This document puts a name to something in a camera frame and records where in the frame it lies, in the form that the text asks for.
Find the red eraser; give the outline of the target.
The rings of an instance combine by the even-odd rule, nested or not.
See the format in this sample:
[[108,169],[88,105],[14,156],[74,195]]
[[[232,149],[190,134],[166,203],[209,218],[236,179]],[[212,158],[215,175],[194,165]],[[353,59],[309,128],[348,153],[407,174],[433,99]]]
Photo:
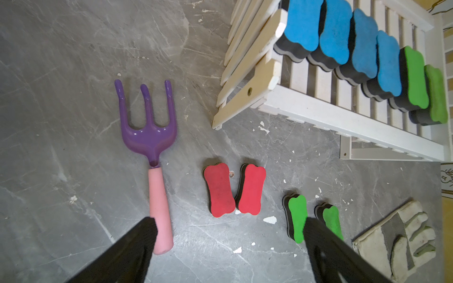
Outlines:
[[258,215],[261,211],[261,197],[267,172],[264,167],[245,163],[241,166],[236,207],[241,213]]
[[235,211],[235,200],[230,184],[230,169],[226,163],[210,165],[203,170],[209,192],[209,209],[213,217],[220,218]]

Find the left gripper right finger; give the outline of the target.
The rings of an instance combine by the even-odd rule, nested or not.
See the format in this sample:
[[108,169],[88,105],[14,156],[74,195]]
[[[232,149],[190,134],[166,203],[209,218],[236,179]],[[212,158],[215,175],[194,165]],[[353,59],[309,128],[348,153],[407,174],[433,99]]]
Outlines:
[[316,218],[307,218],[303,235],[317,283],[389,283]]

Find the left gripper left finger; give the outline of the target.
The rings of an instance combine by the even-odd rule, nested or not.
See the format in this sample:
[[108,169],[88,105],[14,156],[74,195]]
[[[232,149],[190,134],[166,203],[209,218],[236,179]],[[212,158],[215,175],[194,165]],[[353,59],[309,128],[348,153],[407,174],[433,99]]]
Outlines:
[[143,283],[156,244],[158,229],[145,217],[70,283]]

